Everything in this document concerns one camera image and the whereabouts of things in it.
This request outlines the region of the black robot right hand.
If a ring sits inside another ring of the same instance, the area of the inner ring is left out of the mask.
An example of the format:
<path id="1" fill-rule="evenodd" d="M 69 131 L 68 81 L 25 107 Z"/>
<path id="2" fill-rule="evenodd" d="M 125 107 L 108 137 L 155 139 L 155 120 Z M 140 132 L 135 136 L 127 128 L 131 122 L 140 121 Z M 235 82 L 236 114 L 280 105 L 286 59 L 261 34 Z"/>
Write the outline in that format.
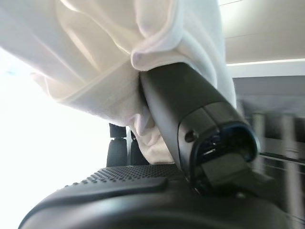
<path id="1" fill-rule="evenodd" d="M 174 165 L 104 168 L 36 205 L 22 229 L 290 229 L 275 181 L 249 163 L 249 124 L 185 63 L 140 73 Z"/>

